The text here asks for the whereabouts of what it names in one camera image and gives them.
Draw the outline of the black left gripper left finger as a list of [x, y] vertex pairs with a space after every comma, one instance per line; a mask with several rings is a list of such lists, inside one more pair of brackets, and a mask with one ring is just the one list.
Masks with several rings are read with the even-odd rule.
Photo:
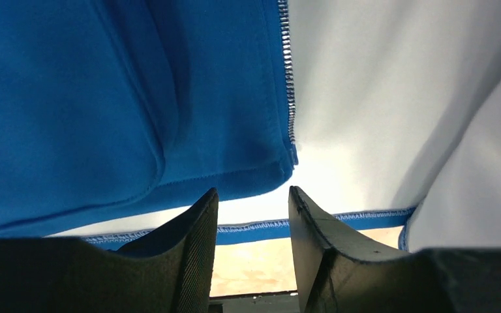
[[0, 312], [207, 312], [219, 195], [117, 250], [0, 239]]

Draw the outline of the blue zip jacket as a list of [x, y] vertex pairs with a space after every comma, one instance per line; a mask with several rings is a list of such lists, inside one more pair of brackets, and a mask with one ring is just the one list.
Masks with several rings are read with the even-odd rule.
[[500, 82], [501, 1], [0, 1], [0, 238], [403, 226]]

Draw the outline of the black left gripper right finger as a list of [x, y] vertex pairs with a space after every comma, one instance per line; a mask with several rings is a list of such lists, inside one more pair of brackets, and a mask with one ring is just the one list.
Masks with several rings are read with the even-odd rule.
[[302, 312], [501, 312], [501, 248], [392, 248], [296, 186], [288, 210]]

